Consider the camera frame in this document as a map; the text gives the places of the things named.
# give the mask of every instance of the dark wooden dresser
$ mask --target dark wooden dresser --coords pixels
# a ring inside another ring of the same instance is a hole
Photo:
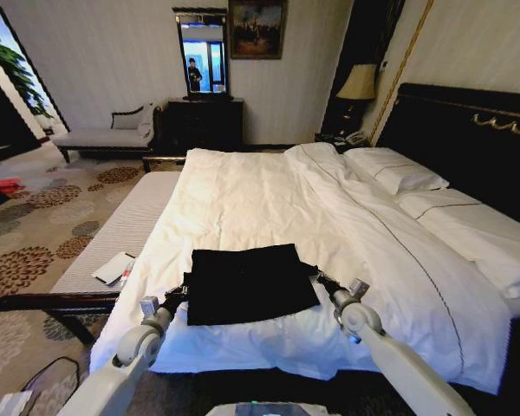
[[[242,99],[187,101],[170,99],[162,115],[162,134],[154,153],[184,155],[194,147],[236,151],[243,144]]]

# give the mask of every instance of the white pillow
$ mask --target white pillow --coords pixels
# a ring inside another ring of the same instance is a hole
[[[145,104],[144,113],[142,114],[142,117],[139,121],[139,125],[137,126],[137,132],[139,132],[139,136],[142,138],[147,138],[147,137],[152,138],[152,136],[153,136],[153,131],[154,131],[153,113],[154,113],[153,104],[151,102],[148,104]]]
[[[399,205],[509,298],[520,297],[520,223],[454,189],[401,195]]]
[[[141,106],[133,111],[112,113],[112,126],[114,130],[136,130],[145,107]]]
[[[391,194],[446,188],[449,182],[437,173],[385,147],[363,147],[345,152]]]

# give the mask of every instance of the cushion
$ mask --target cushion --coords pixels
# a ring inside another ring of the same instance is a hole
[[[385,147],[365,147],[345,152],[389,193],[446,188],[449,183],[437,173]]]
[[[51,137],[56,146],[147,147],[151,138],[143,138],[137,130],[81,128]]]
[[[91,277],[93,271],[120,251],[140,254],[172,196],[179,175],[180,172],[152,172],[143,176],[50,292],[120,291],[119,280],[106,285]]]
[[[152,138],[153,136],[153,129],[154,129],[154,123],[153,123],[153,113],[154,113],[154,107],[151,102],[146,104],[143,110],[142,117],[139,121],[139,125],[137,126],[137,131],[139,132],[140,136],[143,138]]]
[[[145,106],[140,106],[136,110],[123,112],[123,113],[112,113],[112,129],[116,130],[136,130],[142,120],[143,114],[145,113]]]
[[[520,297],[520,223],[453,189],[414,192],[399,205],[508,298]]]

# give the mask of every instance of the white bedsheet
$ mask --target white bedsheet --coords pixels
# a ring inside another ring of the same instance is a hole
[[[471,264],[375,196],[324,144],[296,146],[285,154],[190,151],[93,347],[91,371],[140,322],[141,297],[162,301],[167,289],[182,282],[193,249],[286,243],[343,284],[355,277],[370,283],[363,302],[380,313],[388,333],[447,380],[497,391],[509,333],[504,301]],[[183,303],[152,370],[279,367],[319,379],[338,369],[377,370],[366,345],[349,345],[339,330],[323,287],[315,284],[315,290],[319,307],[238,325],[187,327]]]

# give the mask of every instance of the person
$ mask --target person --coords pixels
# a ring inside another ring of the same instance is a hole
[[[202,81],[202,74],[196,67],[194,58],[189,59],[189,82],[191,84],[191,91],[200,91],[200,82]]]

